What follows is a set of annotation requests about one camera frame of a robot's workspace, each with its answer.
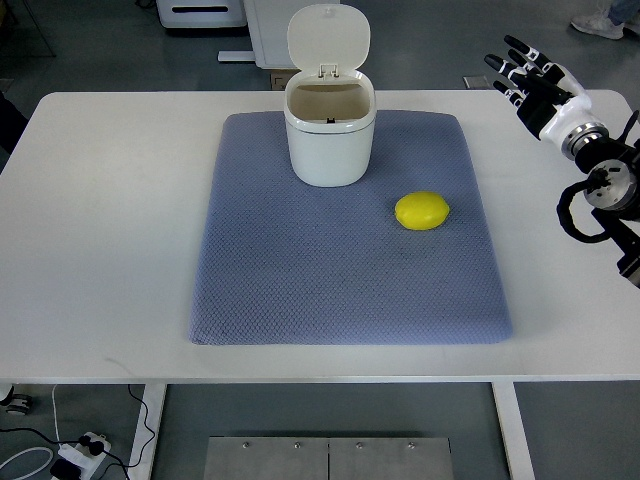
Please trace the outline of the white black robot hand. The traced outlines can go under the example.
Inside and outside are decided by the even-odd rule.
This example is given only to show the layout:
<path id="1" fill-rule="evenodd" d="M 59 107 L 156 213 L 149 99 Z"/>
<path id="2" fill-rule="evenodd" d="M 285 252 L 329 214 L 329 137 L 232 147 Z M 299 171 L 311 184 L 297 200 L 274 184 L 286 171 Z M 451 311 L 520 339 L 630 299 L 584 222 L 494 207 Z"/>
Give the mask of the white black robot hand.
<path id="1" fill-rule="evenodd" d="M 564 66 L 514 36 L 505 36 L 504 42 L 509 46 L 506 59 L 488 54 L 484 61 L 502 76 L 493 87 L 536 139 L 563 139 L 566 129 L 593 120 L 589 95 Z"/>

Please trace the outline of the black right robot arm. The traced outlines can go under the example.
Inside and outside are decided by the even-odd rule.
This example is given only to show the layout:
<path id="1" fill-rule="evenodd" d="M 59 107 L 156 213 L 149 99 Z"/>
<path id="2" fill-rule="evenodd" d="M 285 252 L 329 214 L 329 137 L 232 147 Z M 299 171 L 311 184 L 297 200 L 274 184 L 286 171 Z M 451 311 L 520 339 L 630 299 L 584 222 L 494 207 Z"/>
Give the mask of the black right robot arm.
<path id="1" fill-rule="evenodd" d="M 619 273 L 634 286 L 639 285 L 639 235 L 626 223 L 639 220 L 639 143 L 629 145 L 627 137 L 638 117 L 639 112 L 634 111 L 616 139 L 600 125 L 578 128 L 571 136 L 569 153 L 586 178 L 567 187 L 556 207 L 561 227 L 575 240 L 615 242 L 623 252 L 617 262 Z M 600 233 L 587 234 L 575 225 L 571 204 L 578 194 L 592 206 L 591 215 L 602 227 Z"/>

